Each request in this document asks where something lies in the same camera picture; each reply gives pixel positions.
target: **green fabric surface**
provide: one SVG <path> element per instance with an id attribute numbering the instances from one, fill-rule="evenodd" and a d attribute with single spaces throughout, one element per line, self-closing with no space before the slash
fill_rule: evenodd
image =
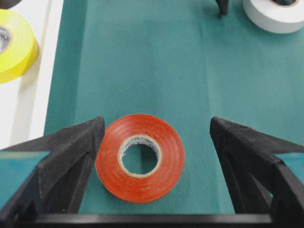
<path id="1" fill-rule="evenodd" d="M 0 152 L 0 209 L 48 152 Z"/>
<path id="2" fill-rule="evenodd" d="M 261 30 L 230 1 L 65 0 L 45 134 L 104 117 L 152 114 L 180 135 L 176 187 L 145 205 L 123 202 L 92 172 L 80 212 L 233 213 L 209 135 L 217 115 L 304 144 L 304 30 Z"/>

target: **teal surface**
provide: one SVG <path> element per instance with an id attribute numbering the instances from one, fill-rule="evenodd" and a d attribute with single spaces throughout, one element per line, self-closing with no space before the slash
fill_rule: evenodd
<path id="1" fill-rule="evenodd" d="M 0 209 L 48 152 L 0 152 Z"/>
<path id="2" fill-rule="evenodd" d="M 110 194 L 95 170 L 80 212 L 233 213 L 209 135 L 212 116 L 304 144 L 304 30 L 256 27 L 242 1 L 65 0 L 45 133 L 97 115 L 155 115 L 180 135 L 185 167 L 150 204 Z"/>
<path id="3" fill-rule="evenodd" d="M 281 153 L 276 154 L 276 157 L 281 159 L 304 184 L 304 153 Z"/>
<path id="4" fill-rule="evenodd" d="M 146 174 L 153 170 L 156 164 L 156 153 L 147 145 L 133 145 L 123 156 L 123 165 L 131 173 Z"/>

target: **tape roll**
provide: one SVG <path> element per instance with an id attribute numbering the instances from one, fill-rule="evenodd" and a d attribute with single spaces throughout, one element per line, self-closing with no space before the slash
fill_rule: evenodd
<path id="1" fill-rule="evenodd" d="M 23 75 L 35 62 L 38 44 L 28 22 L 0 9 L 0 83 Z"/>
<path id="2" fill-rule="evenodd" d="M 130 173 L 122 162 L 126 150 L 146 144 L 158 161 L 147 174 Z M 95 167 L 103 185 L 115 196 L 132 203 L 148 203 L 166 195 L 177 183 L 184 166 L 184 149 L 163 120 L 145 114 L 125 116 L 105 131 Z"/>
<path id="3" fill-rule="evenodd" d="M 304 0 L 243 0 L 250 20 L 273 33 L 291 33 L 304 27 Z"/>

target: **red tape roll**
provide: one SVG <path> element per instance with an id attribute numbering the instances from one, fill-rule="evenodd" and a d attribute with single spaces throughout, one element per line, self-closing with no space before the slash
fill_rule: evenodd
<path id="1" fill-rule="evenodd" d="M 146 144 L 157 155 L 155 168 L 147 174 L 130 173 L 123 165 L 125 151 L 134 144 Z M 95 167 L 112 194 L 128 202 L 148 203 L 175 186 L 184 160 L 181 139 L 171 126 L 155 116 L 135 114 L 118 119 L 106 129 Z"/>

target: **yellow tape roll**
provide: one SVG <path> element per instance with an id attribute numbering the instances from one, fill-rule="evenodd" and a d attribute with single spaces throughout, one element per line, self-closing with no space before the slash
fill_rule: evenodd
<path id="1" fill-rule="evenodd" d="M 0 9 L 0 83 L 23 75 L 34 64 L 38 43 L 28 22 Z"/>

